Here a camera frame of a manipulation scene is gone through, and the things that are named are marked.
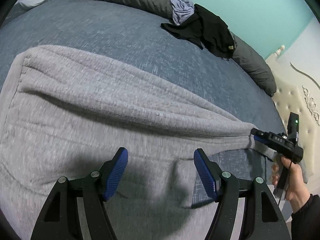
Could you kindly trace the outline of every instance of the bedpost finial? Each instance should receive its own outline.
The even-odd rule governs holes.
[[[279,49],[277,49],[277,51],[274,53],[274,55],[276,55],[276,57],[279,57],[281,52],[284,51],[285,46],[281,45]]]

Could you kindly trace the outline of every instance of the gray pillow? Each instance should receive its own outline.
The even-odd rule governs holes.
[[[230,32],[235,41],[232,59],[263,89],[269,96],[276,92],[276,82],[270,67],[264,59],[238,36]]]

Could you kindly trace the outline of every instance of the wall molding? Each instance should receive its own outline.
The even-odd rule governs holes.
[[[320,90],[320,86],[319,86],[318,82],[315,81],[311,76],[309,76],[308,74],[304,73],[301,70],[298,70],[291,62],[290,62],[290,66],[293,68],[294,71],[297,71],[298,73],[300,73],[300,74],[306,76],[307,78],[309,78]]]
[[[318,110],[316,109],[316,103],[314,102],[314,99],[312,97],[310,97],[310,92],[307,88],[305,88],[304,86],[302,86],[303,89],[303,93],[305,95],[305,101],[307,103],[307,108],[309,109],[310,113],[312,114],[312,116],[314,117],[314,119],[316,119],[317,124],[320,126],[320,114],[318,112]]]

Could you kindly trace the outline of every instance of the upholstered headboard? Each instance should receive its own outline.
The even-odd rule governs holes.
[[[316,106],[316,102],[320,102],[320,86],[312,77],[294,66],[294,63],[289,66],[280,65],[277,57],[283,50],[282,45],[266,59],[277,85],[277,91],[272,99],[285,128],[290,112],[299,114],[299,142],[304,149],[303,158],[308,174],[311,176],[308,186],[312,190],[319,186],[317,179],[320,178],[320,172],[315,167],[320,161],[318,152],[320,148],[320,110],[318,111]]]

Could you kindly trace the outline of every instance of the white carved ornament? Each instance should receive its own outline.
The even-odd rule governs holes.
[[[306,100],[307,103],[307,108],[313,115],[313,117],[316,119],[318,125],[320,126],[320,114],[318,110],[316,109],[316,103],[314,102],[313,98],[310,97],[310,92],[308,89],[306,89],[304,86],[302,86],[303,93],[306,96],[304,99]]]

